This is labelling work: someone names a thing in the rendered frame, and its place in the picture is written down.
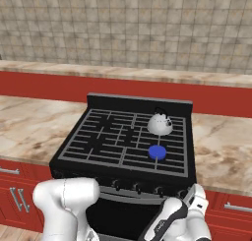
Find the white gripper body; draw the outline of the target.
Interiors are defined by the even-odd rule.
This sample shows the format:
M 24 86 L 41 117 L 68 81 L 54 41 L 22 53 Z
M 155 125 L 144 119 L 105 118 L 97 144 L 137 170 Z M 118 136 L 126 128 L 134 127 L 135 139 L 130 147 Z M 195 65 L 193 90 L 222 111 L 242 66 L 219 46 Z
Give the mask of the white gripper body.
M 186 205 L 189 210 L 197 210 L 205 213 L 209 205 L 206 198 L 206 193 L 203 187 L 199 184 L 194 184 L 186 195 Z

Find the blue burner flame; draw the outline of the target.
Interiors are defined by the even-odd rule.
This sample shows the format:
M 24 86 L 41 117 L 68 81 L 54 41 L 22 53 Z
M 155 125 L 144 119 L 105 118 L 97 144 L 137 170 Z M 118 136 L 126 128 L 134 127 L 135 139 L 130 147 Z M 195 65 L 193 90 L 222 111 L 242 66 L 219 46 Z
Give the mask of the blue burner flame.
M 149 147 L 148 153 L 151 159 L 162 160 L 166 156 L 166 149 L 163 146 L 153 145 Z

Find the black stove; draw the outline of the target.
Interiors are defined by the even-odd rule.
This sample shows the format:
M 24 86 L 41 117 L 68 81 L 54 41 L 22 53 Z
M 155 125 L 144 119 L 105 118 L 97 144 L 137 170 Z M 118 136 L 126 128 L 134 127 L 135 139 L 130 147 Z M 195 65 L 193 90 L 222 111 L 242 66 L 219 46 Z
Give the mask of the black stove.
M 49 162 L 53 178 L 90 177 L 99 188 L 113 188 L 112 181 L 120 180 L 129 191 L 141 182 L 142 193 L 154 195 L 163 186 L 161 198 L 177 197 L 197 182 L 192 102 L 104 93 L 89 93 L 87 99 L 87 110 Z M 169 135 L 148 131 L 157 107 L 171 119 Z M 165 147 L 164 159 L 149 157 L 153 145 Z

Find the red drawer front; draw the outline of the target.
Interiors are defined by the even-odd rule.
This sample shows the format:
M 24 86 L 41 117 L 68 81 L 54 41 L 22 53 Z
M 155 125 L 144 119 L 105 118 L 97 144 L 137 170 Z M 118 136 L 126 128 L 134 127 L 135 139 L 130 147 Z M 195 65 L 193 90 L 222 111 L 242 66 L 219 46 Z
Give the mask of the red drawer front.
M 214 222 L 218 218 L 224 220 L 245 220 L 252 222 L 252 212 L 233 211 L 224 208 L 224 204 L 230 202 L 232 205 L 252 208 L 252 197 L 233 195 L 221 192 L 206 192 L 209 206 L 206 211 L 207 222 Z
M 1 173 L 0 178 L 8 178 L 11 180 L 29 180 L 29 181 L 45 181 L 52 178 L 50 168 L 44 165 L 31 164 L 27 162 L 19 162 L 0 158 L 0 166 L 5 169 L 20 170 L 19 175 Z
M 252 241 L 252 223 L 244 221 L 232 221 L 221 224 L 208 223 L 212 241 Z

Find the black oven door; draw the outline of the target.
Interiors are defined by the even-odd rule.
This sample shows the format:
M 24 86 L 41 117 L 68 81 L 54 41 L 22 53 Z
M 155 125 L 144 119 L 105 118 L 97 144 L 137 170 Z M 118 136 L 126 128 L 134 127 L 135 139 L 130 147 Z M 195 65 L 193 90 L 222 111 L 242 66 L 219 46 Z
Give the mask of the black oven door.
M 87 220 L 100 241 L 137 241 L 164 198 L 128 198 L 118 202 L 99 198 L 87 209 Z

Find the white kettle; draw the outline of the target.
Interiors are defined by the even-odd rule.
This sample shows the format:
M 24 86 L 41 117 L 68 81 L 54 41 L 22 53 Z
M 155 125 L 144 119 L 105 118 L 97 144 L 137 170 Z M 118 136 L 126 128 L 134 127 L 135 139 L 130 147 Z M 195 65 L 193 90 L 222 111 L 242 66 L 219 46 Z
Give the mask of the white kettle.
M 169 135 L 173 130 L 171 119 L 163 108 L 157 107 L 148 123 L 148 131 L 157 136 Z

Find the red cupboard door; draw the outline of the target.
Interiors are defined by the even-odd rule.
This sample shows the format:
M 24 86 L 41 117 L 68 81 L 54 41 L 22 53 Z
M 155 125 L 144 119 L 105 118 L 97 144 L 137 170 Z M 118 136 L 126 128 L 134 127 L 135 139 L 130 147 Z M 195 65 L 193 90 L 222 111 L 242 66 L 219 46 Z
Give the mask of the red cupboard door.
M 24 196 L 26 202 L 28 205 L 30 205 L 30 212 L 27 213 L 18 193 L 18 199 L 22 204 L 22 218 L 25 222 L 25 229 L 41 232 L 43 228 L 42 215 L 39 209 L 34 205 L 32 200 L 32 192 L 34 189 L 34 185 L 28 183 L 19 183 L 17 185 L 17 190 L 18 189 L 24 189 Z
M 10 185 L 0 181 L 0 218 L 7 225 L 16 224 L 19 221 L 19 213 L 10 192 Z

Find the red raised counter panel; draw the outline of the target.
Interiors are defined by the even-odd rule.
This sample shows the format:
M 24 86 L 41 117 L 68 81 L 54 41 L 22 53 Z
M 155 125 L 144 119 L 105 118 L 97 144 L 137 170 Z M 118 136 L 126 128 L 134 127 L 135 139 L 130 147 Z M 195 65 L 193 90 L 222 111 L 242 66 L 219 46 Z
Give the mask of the red raised counter panel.
M 252 118 L 252 89 L 0 72 L 0 95 L 85 102 L 90 92 L 191 100 L 195 113 Z

